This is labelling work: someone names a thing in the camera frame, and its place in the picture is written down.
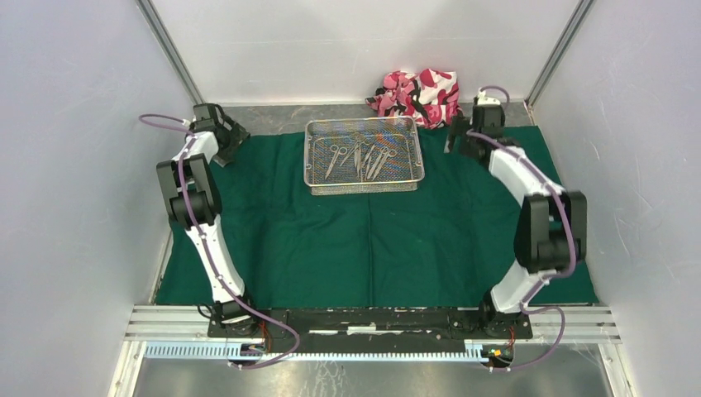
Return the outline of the green surgical drape cloth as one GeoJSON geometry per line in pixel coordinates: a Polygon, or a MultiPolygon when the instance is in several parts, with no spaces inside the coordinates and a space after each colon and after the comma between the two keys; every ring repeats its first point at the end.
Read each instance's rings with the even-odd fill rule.
{"type": "Polygon", "coordinates": [[[513,263],[520,208],[482,166],[423,130],[417,190],[314,196],[303,134],[254,136],[214,166],[222,231],[259,308],[475,307],[513,263]]]}

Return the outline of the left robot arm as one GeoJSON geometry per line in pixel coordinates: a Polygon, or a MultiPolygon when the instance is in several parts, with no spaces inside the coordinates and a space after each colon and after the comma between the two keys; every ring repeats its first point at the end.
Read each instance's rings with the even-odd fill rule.
{"type": "Polygon", "coordinates": [[[216,103],[193,108],[183,120],[184,146],[161,161],[156,174],[169,220],[183,228],[203,263],[212,303],[199,310],[209,322],[209,337],[249,337],[259,328],[245,282],[236,270],[222,229],[222,196],[210,167],[234,160],[249,132],[216,103]]]}

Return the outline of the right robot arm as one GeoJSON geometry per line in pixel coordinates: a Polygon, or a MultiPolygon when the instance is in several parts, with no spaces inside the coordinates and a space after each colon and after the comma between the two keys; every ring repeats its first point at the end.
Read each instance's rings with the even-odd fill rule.
{"type": "Polygon", "coordinates": [[[514,262],[479,304],[477,327],[487,337],[519,324],[541,289],[572,275],[586,255],[586,197],[550,179],[504,129],[503,106],[476,104],[471,117],[463,112],[452,117],[444,149],[449,153],[457,146],[477,161],[520,207],[514,262]]]}

